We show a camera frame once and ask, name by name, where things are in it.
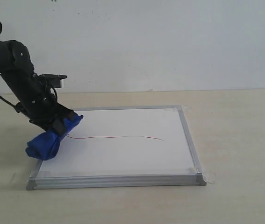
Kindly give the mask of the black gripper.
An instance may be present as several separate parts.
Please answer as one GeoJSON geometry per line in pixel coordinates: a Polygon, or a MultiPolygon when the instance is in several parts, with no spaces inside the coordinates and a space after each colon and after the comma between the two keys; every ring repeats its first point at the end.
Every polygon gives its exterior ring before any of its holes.
{"type": "Polygon", "coordinates": [[[15,110],[44,131],[53,128],[59,137],[65,137],[67,134],[67,119],[75,118],[75,112],[58,103],[57,95],[53,93],[33,99],[22,99],[15,105],[15,110]]]}

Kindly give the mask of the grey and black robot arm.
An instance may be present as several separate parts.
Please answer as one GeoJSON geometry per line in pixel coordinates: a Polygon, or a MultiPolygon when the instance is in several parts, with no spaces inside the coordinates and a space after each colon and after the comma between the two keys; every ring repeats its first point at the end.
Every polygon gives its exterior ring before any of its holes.
{"type": "Polygon", "coordinates": [[[28,49],[22,43],[0,41],[0,76],[19,102],[13,105],[17,113],[29,118],[30,123],[58,136],[66,134],[66,119],[74,120],[73,110],[57,101],[56,88],[65,75],[37,75],[28,49]]]}

